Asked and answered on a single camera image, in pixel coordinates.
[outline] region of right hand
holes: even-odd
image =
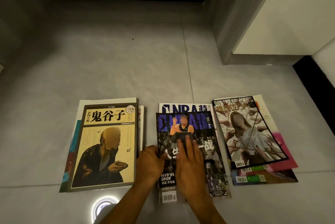
[[[124,166],[118,166],[116,163],[120,161],[116,161],[113,164],[109,165],[108,170],[109,172],[120,172],[121,170],[125,169],[127,167],[127,164]]]
[[[172,120],[173,120],[173,125],[172,126],[175,126],[177,124],[177,118],[174,117]]]
[[[176,159],[177,187],[189,203],[202,201],[208,195],[206,193],[204,159],[198,144],[195,140],[191,142],[189,135],[186,135],[187,156],[180,139],[178,139],[178,149],[179,154]]]

